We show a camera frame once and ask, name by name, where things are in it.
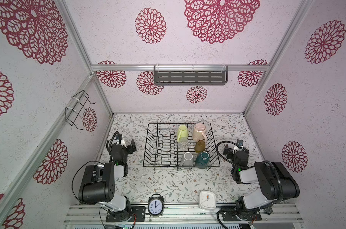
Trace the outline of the amber glass cup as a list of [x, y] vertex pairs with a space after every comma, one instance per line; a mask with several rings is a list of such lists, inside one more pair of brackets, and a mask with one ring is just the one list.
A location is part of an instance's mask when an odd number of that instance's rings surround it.
[[205, 151], [205, 147], [206, 147], [205, 141], [204, 140], [199, 140], [199, 141], [197, 141], [197, 143], [196, 143], [196, 145], [194, 147], [194, 151], [196, 153], [204, 152]]

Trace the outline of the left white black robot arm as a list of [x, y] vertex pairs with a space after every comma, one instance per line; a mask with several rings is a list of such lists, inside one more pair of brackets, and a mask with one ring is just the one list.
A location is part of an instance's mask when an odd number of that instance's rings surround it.
[[107, 216], [117, 221], [128, 221], [133, 217], [129, 199], [115, 192], [115, 180], [128, 175], [127, 158], [137, 151], [135, 141], [126, 145], [123, 140], [107, 141], [110, 162], [94, 165], [84, 164], [84, 174], [78, 194], [74, 197], [81, 204], [98, 205], [106, 210]]

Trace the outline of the dark green cream mug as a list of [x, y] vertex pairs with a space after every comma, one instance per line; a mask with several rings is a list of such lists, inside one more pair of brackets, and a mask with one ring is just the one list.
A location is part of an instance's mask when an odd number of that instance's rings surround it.
[[198, 154], [195, 165], [198, 168], [206, 168], [208, 166], [208, 163], [210, 161], [210, 154], [206, 151], [203, 151]]

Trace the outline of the pink iridescent mug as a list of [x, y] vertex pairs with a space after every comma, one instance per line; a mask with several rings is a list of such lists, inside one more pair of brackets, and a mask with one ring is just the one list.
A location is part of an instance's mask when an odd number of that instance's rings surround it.
[[207, 142], [207, 134], [206, 134], [206, 126], [203, 123], [197, 123], [194, 126], [193, 130], [193, 140], [198, 142], [199, 140], [203, 140]]

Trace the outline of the grey ceramic mug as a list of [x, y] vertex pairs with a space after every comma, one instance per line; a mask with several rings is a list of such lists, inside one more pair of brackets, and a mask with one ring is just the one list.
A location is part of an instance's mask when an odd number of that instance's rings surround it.
[[194, 163], [193, 154], [190, 153], [190, 152], [186, 152], [186, 153], [183, 154], [179, 166], [181, 166], [181, 167], [192, 167], [193, 163]]

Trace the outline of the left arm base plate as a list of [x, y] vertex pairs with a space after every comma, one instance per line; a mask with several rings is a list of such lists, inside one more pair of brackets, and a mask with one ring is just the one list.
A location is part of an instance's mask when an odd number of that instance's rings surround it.
[[108, 211], [106, 222], [144, 222], [145, 221], [145, 206], [127, 206], [122, 211]]

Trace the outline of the black wire dish rack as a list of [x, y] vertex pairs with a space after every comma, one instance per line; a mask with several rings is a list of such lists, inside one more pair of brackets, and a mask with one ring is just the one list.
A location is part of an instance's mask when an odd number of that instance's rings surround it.
[[[177, 140], [177, 131], [180, 125], [188, 127], [187, 145], [183, 146]], [[204, 122], [206, 126], [207, 141], [205, 151], [209, 154], [209, 161], [197, 166], [181, 165], [181, 160], [186, 152], [190, 152], [196, 160], [196, 142], [193, 140], [195, 123], [149, 123], [146, 133], [146, 143], [143, 158], [143, 166], [152, 169], [205, 169], [221, 166], [219, 156], [216, 153], [216, 141], [212, 125]]]

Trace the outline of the clear glass cup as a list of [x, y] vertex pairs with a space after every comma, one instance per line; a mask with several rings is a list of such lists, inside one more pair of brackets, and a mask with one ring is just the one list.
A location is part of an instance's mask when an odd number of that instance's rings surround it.
[[180, 152], [188, 152], [189, 151], [189, 146], [188, 146], [188, 138], [187, 137], [182, 137], [178, 141], [178, 150]]

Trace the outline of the green ceramic mug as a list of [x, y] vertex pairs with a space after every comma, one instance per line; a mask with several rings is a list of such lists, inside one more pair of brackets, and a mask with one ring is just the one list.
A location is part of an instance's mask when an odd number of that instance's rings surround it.
[[188, 127], [186, 125], [180, 125], [177, 130], [177, 141], [182, 138], [188, 138]]

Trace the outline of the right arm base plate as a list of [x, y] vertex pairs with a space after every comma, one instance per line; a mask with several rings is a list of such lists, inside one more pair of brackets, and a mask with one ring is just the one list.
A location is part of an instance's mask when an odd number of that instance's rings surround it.
[[237, 210], [235, 206], [222, 206], [220, 208], [224, 221], [261, 221], [262, 216], [258, 210]]

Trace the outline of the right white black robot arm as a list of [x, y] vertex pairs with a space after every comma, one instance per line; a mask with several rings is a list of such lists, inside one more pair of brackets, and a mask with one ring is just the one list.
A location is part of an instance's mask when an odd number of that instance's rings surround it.
[[239, 144], [230, 148], [229, 141], [224, 143], [222, 154], [216, 150], [221, 158], [232, 165], [233, 180], [238, 184], [259, 184], [257, 190], [236, 201], [236, 210], [257, 211], [300, 195], [299, 185], [281, 162], [265, 160], [249, 167], [249, 150]]

